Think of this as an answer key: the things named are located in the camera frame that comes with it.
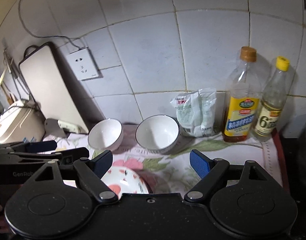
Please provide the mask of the cream cutting board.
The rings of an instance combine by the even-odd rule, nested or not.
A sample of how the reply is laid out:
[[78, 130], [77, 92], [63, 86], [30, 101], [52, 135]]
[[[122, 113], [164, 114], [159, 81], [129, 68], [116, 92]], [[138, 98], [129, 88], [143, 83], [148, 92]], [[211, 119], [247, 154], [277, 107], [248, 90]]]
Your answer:
[[19, 69], [45, 118], [74, 124], [86, 134], [88, 127], [66, 87], [59, 62], [54, 44], [46, 42], [27, 55]]

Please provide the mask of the white rice cooker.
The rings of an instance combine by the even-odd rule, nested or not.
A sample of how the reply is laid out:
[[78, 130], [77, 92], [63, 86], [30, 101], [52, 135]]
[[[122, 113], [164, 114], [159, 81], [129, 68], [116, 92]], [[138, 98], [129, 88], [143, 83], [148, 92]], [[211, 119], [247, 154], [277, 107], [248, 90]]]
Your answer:
[[0, 117], [0, 144], [38, 142], [44, 134], [44, 124], [27, 100], [16, 101]]

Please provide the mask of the white plastic seasoning bag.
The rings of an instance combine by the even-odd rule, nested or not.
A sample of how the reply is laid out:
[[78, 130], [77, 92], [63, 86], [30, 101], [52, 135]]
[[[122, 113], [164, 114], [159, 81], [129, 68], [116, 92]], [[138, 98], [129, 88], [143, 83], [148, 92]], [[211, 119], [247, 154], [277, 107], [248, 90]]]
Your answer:
[[175, 108], [182, 136], [200, 138], [214, 134], [215, 88], [178, 94], [170, 104]]

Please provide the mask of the pink bunny lovely bear plate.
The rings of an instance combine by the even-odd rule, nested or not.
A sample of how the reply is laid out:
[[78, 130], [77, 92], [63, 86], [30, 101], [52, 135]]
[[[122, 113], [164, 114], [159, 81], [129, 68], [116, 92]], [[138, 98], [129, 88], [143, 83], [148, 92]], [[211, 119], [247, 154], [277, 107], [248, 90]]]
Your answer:
[[101, 181], [120, 198], [123, 193], [149, 194], [150, 190], [144, 179], [133, 170], [112, 166]]

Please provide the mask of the floral table cloth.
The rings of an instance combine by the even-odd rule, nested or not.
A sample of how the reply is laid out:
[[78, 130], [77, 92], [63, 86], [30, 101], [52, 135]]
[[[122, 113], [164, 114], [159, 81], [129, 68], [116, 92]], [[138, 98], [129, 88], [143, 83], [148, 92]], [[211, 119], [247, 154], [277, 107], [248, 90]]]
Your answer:
[[179, 137], [168, 153], [150, 153], [137, 144], [135, 125], [124, 126], [124, 138], [113, 152], [113, 164], [125, 166], [140, 174], [154, 193], [185, 194], [199, 176], [190, 167], [189, 154], [197, 149], [210, 159], [221, 158], [232, 165], [247, 160], [260, 164], [285, 190], [289, 189], [284, 154], [273, 139], [258, 142], [253, 138], [242, 142], [225, 142], [221, 134], [205, 138]]

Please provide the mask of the clear vinegar bottle yellow cap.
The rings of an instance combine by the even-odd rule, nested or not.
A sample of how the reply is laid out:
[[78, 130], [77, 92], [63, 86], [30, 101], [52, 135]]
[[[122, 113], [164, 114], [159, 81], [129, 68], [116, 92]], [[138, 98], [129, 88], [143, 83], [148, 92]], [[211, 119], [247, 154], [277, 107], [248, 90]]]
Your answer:
[[287, 98], [286, 77], [289, 66], [289, 59], [283, 56], [276, 58], [275, 72], [263, 90], [251, 128], [251, 135], [257, 141], [267, 141], [278, 123]]

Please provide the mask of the white ribbed bowl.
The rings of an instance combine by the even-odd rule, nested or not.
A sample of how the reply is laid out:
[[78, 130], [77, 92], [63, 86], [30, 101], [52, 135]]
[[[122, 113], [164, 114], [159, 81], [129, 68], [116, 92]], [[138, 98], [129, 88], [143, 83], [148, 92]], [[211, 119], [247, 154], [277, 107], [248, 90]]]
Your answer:
[[108, 118], [97, 123], [88, 134], [88, 144], [98, 151], [115, 151], [124, 138], [122, 123], [113, 118]]
[[178, 141], [180, 127], [175, 119], [167, 115], [154, 115], [143, 120], [137, 127], [137, 144], [150, 153], [166, 154]]

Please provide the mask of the yellow label cooking wine bottle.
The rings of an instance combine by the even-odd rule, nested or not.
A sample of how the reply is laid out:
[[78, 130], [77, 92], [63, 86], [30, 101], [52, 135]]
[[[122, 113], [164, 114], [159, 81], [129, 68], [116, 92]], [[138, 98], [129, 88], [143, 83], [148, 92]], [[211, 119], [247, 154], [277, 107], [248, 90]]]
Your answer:
[[261, 93], [256, 67], [256, 50], [242, 47], [236, 68], [226, 83], [222, 117], [222, 136], [225, 142], [241, 142], [248, 138]]

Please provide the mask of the white wall socket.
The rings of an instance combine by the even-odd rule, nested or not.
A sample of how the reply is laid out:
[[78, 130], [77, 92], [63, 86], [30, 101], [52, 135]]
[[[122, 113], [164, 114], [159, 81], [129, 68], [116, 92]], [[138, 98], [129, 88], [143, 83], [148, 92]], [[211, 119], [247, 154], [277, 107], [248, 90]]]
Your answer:
[[78, 81], [103, 77], [88, 47], [74, 51], [65, 58]]

